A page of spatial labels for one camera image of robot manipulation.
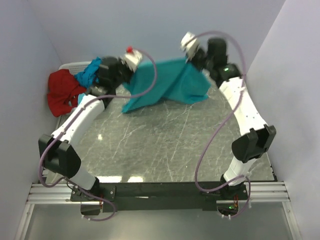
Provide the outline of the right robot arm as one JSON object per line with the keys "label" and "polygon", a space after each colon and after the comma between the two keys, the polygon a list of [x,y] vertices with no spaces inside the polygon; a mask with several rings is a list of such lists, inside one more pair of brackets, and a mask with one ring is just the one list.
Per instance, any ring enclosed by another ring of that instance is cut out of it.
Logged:
{"label": "right robot arm", "polygon": [[245,84],[245,72],[228,60],[227,42],[213,37],[207,41],[207,51],[200,47],[196,37],[184,44],[188,60],[199,70],[207,70],[218,90],[227,100],[235,117],[240,137],[231,144],[232,161],[221,177],[221,185],[205,189],[205,193],[219,191],[222,198],[230,200],[237,194],[253,163],[268,151],[276,136],[276,128],[261,117]]}

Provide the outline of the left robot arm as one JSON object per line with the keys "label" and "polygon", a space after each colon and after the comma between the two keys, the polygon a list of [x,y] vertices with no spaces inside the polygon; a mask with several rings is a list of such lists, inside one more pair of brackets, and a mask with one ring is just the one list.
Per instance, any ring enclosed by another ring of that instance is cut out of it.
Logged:
{"label": "left robot arm", "polygon": [[80,104],[57,130],[50,135],[42,135],[38,140],[38,179],[43,186],[54,187],[43,178],[43,170],[47,169],[72,183],[88,201],[94,201],[101,195],[99,179],[83,167],[73,146],[117,97],[116,89],[123,83],[130,83],[142,59],[140,53],[126,53],[121,57],[107,56],[98,61]]}

